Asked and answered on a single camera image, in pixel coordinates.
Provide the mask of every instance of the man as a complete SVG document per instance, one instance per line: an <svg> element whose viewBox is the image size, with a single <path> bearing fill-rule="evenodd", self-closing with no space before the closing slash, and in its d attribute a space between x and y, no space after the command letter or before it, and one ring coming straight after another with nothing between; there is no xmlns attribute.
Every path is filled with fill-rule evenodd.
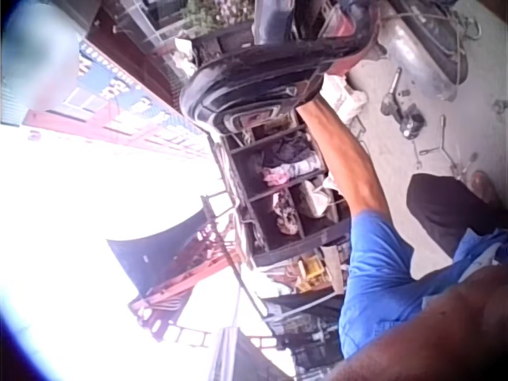
<svg viewBox="0 0 508 381"><path fill-rule="evenodd" d="M503 315L508 310L508 271L497 266L475 272L493 262L506 262L508 234L498 229L506 215L490 209L454 178L414 175L407 205L453 258L452 265L416 281L410 275L413 249L392 225L369 156L321 97L298 112L352 215L352 255L339 333L346 359L360 352L344 362L338 375L462 379L472 374L470 368L482 364L483 356L493 358L506 349L508 338L499 341L504 347L497 347L496 340L508 334L503 331L508 323L498 322L508 316ZM488 190L484 174L477 174L475 182L479 191ZM487 193L493 198L492 191Z"/></svg>

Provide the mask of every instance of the motorcycle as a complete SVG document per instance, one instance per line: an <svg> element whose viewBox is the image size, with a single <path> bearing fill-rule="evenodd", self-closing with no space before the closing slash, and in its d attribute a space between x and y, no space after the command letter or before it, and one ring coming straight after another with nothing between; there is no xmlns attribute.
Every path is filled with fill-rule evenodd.
<svg viewBox="0 0 508 381"><path fill-rule="evenodd" d="M220 134L235 133L308 102L325 73L344 75L383 57L424 94L453 100L468 76L455 2L258 0L255 45L200 67L181 92L181 110Z"/></svg>

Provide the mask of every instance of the blue shirt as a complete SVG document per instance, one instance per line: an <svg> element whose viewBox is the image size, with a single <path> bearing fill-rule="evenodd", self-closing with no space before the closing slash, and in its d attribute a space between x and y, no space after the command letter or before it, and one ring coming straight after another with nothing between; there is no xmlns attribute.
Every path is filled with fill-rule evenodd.
<svg viewBox="0 0 508 381"><path fill-rule="evenodd" d="M339 318L344 357L418 314L424 297L458 283L475 259L497 242L508 242L508 234L496 230L480 237L468 230L453 264L415 280L410 274L414 250L393 225L375 212L353 218L349 277Z"/></svg>

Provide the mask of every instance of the leg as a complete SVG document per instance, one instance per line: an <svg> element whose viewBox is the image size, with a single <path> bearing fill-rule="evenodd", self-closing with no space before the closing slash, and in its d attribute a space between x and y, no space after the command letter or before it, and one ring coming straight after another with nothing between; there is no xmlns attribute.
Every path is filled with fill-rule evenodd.
<svg viewBox="0 0 508 381"><path fill-rule="evenodd" d="M453 258L467 228L485 235L497 227L497 214L453 177L427 173L413 175L406 204L427 234L450 258Z"/></svg>

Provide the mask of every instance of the concrete ground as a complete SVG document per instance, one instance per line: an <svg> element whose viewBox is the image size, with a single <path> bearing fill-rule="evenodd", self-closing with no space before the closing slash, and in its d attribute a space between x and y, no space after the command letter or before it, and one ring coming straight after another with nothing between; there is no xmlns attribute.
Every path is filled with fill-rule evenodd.
<svg viewBox="0 0 508 381"><path fill-rule="evenodd" d="M483 169L494 180L498 192L508 201L507 122L508 110L496 115L492 104L507 99L507 29L506 25L476 0L462 0L457 9L477 18L483 28L481 40L464 42L468 53L469 76L460 86L454 102L426 98L402 74L398 90L410 89L411 96L400 98L403 108L416 103L427 120L415 143L418 150L439 145L439 118L448 120L446 148L454 160L466 164L473 152L479 158L468 174ZM369 103L360 115L367 129L364 140L383 185L394 223L402 237L415 248L411 271L420 278L429 271L446 266L450 259L427 236L406 208L406 188L417 172L414 148L398 131L391 117L379 112L382 97L388 91L396 67L393 63L362 61L350 72L350 82L368 94ZM450 175L449 163L439 153L421 157L422 172Z"/></svg>

